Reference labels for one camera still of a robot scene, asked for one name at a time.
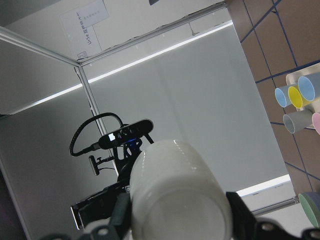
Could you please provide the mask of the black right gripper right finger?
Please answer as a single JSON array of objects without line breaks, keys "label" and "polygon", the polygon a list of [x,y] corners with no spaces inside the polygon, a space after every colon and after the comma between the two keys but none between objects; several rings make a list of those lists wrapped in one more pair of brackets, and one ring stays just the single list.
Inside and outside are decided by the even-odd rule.
[{"label": "black right gripper right finger", "polygon": [[236,192],[226,192],[232,212],[234,240],[318,240],[320,230],[308,228],[300,237],[288,233],[271,220],[257,220]]}]

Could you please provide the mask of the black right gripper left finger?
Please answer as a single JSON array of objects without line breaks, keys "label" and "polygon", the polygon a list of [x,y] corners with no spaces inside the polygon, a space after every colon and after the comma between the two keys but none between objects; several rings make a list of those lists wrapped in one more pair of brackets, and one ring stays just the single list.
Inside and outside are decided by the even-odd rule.
[{"label": "black right gripper left finger", "polygon": [[83,240],[123,240],[131,225],[131,198],[121,193],[115,203],[111,217],[99,219],[87,225]]}]

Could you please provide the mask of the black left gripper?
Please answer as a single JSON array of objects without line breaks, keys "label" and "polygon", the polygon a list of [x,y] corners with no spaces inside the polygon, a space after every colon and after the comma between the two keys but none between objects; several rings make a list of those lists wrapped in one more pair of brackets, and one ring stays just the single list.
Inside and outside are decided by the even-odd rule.
[{"label": "black left gripper", "polygon": [[[125,143],[123,147],[123,159],[118,158],[118,150],[113,149],[112,159],[118,164],[119,168],[116,183],[105,187],[103,190],[93,193],[83,200],[70,206],[76,227],[78,230],[84,229],[84,225],[101,219],[111,217],[118,196],[126,192],[129,186],[130,175],[133,165],[139,154],[142,152],[140,147],[143,141],[136,139],[130,143]],[[98,163],[93,155],[88,157],[94,175],[99,175]]]}]

